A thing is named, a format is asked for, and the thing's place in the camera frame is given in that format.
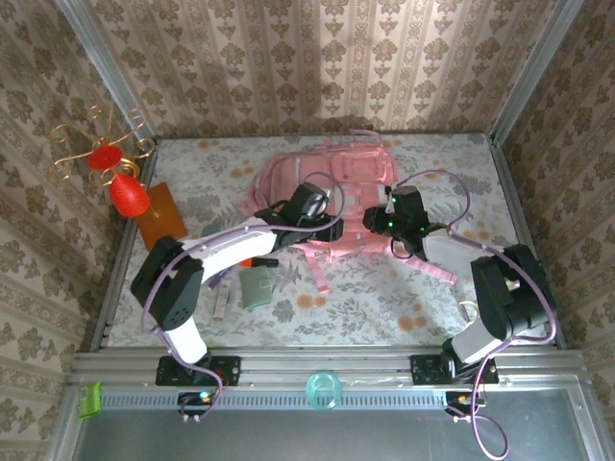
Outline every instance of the floral wallpaper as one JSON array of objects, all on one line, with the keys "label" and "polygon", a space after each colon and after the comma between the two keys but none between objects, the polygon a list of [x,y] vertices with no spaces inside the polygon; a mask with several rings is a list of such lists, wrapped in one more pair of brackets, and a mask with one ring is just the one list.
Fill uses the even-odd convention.
[{"label": "floral wallpaper", "polygon": [[554,0],[84,0],[157,135],[490,130]]},{"label": "floral wallpaper", "polygon": [[615,2],[586,0],[504,150],[615,434]]},{"label": "floral wallpaper", "polygon": [[122,231],[102,189],[59,182],[62,121],[110,95],[53,2],[0,1],[0,460],[43,459],[73,353],[96,321]]}]

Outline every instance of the gold wire ornament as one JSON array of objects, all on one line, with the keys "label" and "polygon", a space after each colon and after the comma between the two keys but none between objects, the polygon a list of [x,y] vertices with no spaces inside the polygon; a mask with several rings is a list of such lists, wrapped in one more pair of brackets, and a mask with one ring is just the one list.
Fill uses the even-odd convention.
[{"label": "gold wire ornament", "polygon": [[[73,173],[74,160],[80,158],[87,158],[91,156],[94,151],[96,149],[99,149],[100,147],[114,146],[116,144],[119,144],[120,142],[127,140],[132,134],[136,136],[136,131],[140,130],[145,126],[145,118],[143,117],[143,113],[139,108],[134,108],[130,112],[128,112],[128,116],[131,120],[137,123],[136,127],[134,127],[130,132],[124,134],[123,136],[115,140],[111,140],[111,128],[113,126],[113,110],[111,109],[111,107],[107,104],[97,104],[89,108],[86,113],[87,119],[91,121],[94,121],[99,117],[102,118],[105,116],[107,116],[107,132],[102,136],[96,136],[91,133],[88,133],[87,130],[83,127],[70,122],[59,124],[49,133],[51,141],[57,144],[63,144],[64,142],[66,142],[66,139],[68,139],[69,130],[73,130],[81,134],[89,142],[92,143],[92,148],[89,152],[56,160],[49,169],[49,174],[51,177],[55,177],[62,181],[67,180]],[[154,149],[156,149],[156,141],[154,141],[154,139],[152,139],[151,137],[138,139],[136,142],[136,148],[138,150],[138,154],[132,155],[129,158],[122,158],[120,160],[120,163],[112,169],[110,168],[104,171],[90,171],[89,180],[95,185],[105,186],[111,183],[115,174],[126,174],[131,175],[134,178],[138,178],[139,168],[134,162],[134,160],[150,156],[154,152]]]}]

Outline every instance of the clear cup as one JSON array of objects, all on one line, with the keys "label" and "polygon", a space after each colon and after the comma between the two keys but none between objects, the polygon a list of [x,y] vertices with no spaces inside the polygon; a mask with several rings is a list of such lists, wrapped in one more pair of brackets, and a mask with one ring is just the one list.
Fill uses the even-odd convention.
[{"label": "clear cup", "polygon": [[307,380],[306,397],[317,410],[331,410],[341,402],[342,383],[332,372],[316,372]]}]

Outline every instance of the green clip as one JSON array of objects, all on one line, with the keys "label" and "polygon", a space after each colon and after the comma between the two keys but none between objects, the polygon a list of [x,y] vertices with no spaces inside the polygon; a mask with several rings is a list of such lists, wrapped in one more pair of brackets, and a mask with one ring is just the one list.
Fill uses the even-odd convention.
[{"label": "green clip", "polygon": [[91,418],[103,411],[100,399],[100,382],[79,388],[79,419]]}]

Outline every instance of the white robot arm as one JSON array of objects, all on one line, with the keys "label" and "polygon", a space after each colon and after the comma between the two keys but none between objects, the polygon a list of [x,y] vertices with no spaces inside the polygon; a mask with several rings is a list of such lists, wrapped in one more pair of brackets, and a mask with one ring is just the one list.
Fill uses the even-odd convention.
[{"label": "white robot arm", "polygon": [[[324,212],[328,204],[322,189],[304,182],[281,209],[274,206],[261,210],[235,228],[184,242],[163,237],[143,263],[131,291],[154,317],[179,357],[195,364],[208,351],[193,318],[201,284],[244,259],[268,255],[308,239],[338,239],[343,222]],[[177,266],[167,268],[179,256]],[[148,303],[152,291],[154,297]]]},{"label": "white robot arm", "polygon": [[443,345],[444,353],[457,370],[480,361],[506,339],[549,320],[534,287],[494,256],[495,251],[512,260],[553,305],[544,272],[529,248],[513,245],[487,251],[487,247],[451,233],[444,225],[431,223],[416,187],[390,190],[389,204],[366,210],[363,225],[371,232],[404,243],[410,254],[438,264],[460,278],[473,280],[480,315]]}]

